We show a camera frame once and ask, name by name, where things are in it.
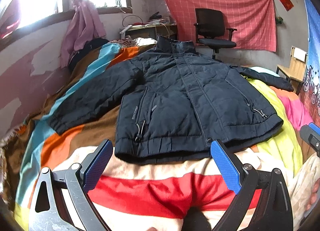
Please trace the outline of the red checked wall cloth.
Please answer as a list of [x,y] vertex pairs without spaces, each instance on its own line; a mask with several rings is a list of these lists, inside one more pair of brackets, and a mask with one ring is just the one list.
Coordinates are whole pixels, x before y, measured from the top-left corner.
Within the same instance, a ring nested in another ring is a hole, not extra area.
[[274,0],[165,0],[180,41],[195,41],[196,8],[221,11],[225,27],[235,28],[238,49],[277,49]]

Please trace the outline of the red paper wall decoration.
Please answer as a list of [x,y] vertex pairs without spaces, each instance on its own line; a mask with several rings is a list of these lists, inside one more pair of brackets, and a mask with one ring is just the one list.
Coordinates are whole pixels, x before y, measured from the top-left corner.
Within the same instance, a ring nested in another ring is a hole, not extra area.
[[286,11],[289,11],[294,7],[291,0],[279,0],[279,1],[281,2],[281,4],[283,5]]

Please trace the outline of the black office chair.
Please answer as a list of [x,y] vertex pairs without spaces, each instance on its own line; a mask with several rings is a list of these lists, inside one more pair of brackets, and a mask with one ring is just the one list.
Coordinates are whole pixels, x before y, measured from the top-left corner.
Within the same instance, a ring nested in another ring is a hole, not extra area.
[[195,37],[196,43],[209,47],[212,59],[220,49],[232,49],[237,44],[232,41],[235,28],[226,28],[223,13],[219,10],[196,8]]

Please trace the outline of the colourful striped bed blanket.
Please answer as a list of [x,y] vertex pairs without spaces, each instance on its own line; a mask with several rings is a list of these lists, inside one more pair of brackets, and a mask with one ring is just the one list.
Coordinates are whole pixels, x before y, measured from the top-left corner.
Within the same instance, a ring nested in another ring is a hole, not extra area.
[[[23,155],[36,120],[79,83],[96,62],[101,61],[109,68],[148,49],[146,45],[128,47],[117,43],[112,43],[112,47],[116,52],[107,56],[105,39],[86,44],[76,54],[71,79],[63,89],[48,98],[40,112],[1,140],[1,196],[24,229],[28,228],[29,205],[21,206],[14,199]],[[237,156],[259,170],[270,171],[274,167],[282,170],[289,189],[293,227],[297,229],[313,188],[319,185],[319,159],[298,134],[312,118],[295,93],[269,87],[259,80],[250,83],[269,100],[284,123],[278,135],[238,152]],[[94,151],[100,141],[114,140],[118,113],[118,108],[113,108],[94,122],[62,135],[50,134],[39,146],[39,158],[33,159],[36,168],[66,169]],[[124,230],[128,223],[158,230],[189,229],[195,223],[189,218],[191,208],[200,211],[210,228],[217,224],[234,196],[212,159],[139,166],[112,157],[96,188],[89,192],[100,215],[113,230]]]

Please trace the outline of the dark navy padded jacket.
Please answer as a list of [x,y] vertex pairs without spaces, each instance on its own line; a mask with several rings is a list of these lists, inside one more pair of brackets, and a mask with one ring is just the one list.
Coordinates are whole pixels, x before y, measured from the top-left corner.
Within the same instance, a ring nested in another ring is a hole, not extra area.
[[236,153],[268,140],[283,125],[249,79],[292,91],[282,77],[204,56],[191,42],[157,45],[84,83],[47,123],[58,134],[119,106],[115,156],[147,165],[210,156],[220,140]]

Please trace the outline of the blue patterned door curtain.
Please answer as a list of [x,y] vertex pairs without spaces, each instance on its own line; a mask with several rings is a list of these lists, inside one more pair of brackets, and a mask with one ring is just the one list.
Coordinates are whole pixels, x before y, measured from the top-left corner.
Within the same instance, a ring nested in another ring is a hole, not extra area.
[[319,13],[311,0],[304,0],[308,21],[308,58],[300,99],[319,126]]

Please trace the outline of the pink curtain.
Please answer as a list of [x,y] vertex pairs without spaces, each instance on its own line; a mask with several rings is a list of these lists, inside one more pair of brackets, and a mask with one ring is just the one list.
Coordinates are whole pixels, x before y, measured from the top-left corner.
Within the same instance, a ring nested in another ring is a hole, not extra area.
[[86,42],[106,36],[98,10],[89,0],[73,0],[74,16],[67,28],[60,51],[60,67],[68,66],[72,55]]

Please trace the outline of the wooden chair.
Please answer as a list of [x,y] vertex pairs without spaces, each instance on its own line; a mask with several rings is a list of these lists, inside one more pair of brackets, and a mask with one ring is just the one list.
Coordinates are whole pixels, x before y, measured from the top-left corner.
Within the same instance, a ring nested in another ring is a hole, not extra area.
[[306,63],[299,61],[293,57],[293,47],[290,50],[290,65],[289,67],[284,67],[283,65],[277,65],[276,73],[281,72],[288,81],[292,84],[295,93],[298,95],[302,84],[303,78],[306,70],[306,63],[308,60],[308,56],[306,58]]

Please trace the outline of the white cloth on chair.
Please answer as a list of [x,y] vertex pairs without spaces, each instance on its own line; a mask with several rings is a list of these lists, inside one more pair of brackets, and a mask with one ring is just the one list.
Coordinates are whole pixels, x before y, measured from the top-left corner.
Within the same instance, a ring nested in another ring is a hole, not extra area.
[[306,58],[307,58],[308,53],[305,52],[304,50],[293,47],[293,57],[295,59],[298,59],[299,61],[306,63]]

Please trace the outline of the wooden desk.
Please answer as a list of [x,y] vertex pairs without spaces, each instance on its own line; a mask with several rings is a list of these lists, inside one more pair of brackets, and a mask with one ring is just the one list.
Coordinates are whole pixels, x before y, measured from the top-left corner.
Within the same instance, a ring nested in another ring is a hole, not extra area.
[[121,37],[124,39],[127,37],[131,37],[132,39],[142,37],[152,38],[156,40],[159,36],[164,36],[173,40],[177,40],[177,25],[172,23],[157,23],[131,26],[127,31],[121,34]]

